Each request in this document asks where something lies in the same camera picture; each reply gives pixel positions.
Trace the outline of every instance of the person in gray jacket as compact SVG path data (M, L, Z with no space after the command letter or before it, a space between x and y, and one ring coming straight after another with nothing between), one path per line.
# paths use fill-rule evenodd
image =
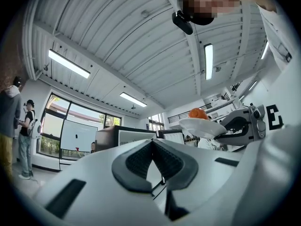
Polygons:
M14 84L0 93L0 162L12 181L13 137L18 128L21 113L21 77L16 76Z

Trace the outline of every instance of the brick wall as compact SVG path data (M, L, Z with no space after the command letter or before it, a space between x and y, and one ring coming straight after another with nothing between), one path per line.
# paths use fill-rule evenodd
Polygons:
M1 40L0 48L0 91L13 83L18 75L23 85L28 75L23 63L22 25L24 10L15 15Z

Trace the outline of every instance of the orange fruit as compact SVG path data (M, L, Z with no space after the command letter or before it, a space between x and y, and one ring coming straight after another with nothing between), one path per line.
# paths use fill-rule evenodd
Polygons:
M190 117L190 118L200 118L200 119L205 119L205 120L209 119L206 112L202 109L199 109L199 108L192 109L189 112L188 117Z

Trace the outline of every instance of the hood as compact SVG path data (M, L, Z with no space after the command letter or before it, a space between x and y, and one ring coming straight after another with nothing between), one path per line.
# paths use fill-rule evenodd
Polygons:
M5 89L5 93L9 98L14 98L16 95L20 94L20 91L17 86L12 85Z

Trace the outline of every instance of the white shoe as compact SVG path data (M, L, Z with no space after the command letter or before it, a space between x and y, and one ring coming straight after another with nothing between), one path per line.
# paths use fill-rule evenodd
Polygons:
M19 178L24 179L24 180L30 179L30 177L24 177L22 174L19 174Z

